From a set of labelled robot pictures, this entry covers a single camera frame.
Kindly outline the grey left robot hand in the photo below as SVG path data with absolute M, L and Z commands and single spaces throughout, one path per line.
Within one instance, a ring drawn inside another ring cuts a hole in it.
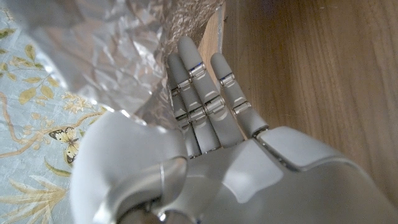
M 271 129 L 222 54 L 211 77 L 183 36 L 168 57 L 175 129 L 107 112 L 73 166 L 75 223 L 396 223 L 371 178 L 332 147 Z

